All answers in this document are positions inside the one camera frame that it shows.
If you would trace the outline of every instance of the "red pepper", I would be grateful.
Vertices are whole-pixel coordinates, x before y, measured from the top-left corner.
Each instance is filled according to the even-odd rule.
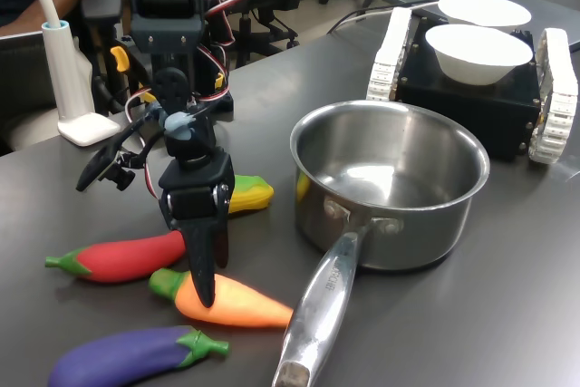
[[[46,267],[60,267],[79,278],[99,283],[122,283],[150,276],[185,254],[183,236],[123,240],[76,249],[62,257],[47,257]]]

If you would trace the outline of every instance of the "black box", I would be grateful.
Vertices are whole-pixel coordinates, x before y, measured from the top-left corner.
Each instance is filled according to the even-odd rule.
[[[524,154],[540,113],[534,62],[520,65],[487,86],[455,82],[441,71],[425,33],[437,22],[422,19],[410,43],[395,100],[445,115],[471,131],[491,158],[512,160]],[[533,50],[530,33],[515,34]]]

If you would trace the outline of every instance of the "stainless steel saucepan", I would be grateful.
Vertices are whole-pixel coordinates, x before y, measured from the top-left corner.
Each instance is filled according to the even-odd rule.
[[[415,269],[459,239],[489,158],[435,112],[391,102],[325,106],[296,124],[296,224],[327,250],[285,333],[274,387],[310,387],[343,320],[357,264]]]

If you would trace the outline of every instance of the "white lamp base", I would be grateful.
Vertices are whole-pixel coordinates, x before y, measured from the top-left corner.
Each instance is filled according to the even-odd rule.
[[[87,147],[100,140],[106,140],[121,130],[115,121],[95,112],[80,117],[58,121],[58,131],[70,142]]]

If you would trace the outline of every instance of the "white bowl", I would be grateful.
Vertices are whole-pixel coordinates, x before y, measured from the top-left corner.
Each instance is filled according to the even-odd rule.
[[[509,0],[439,0],[438,7],[450,24],[476,24],[508,34],[532,19],[525,7]]]
[[[515,36],[470,24],[442,24],[425,34],[445,75],[468,85],[490,85],[532,59]]]

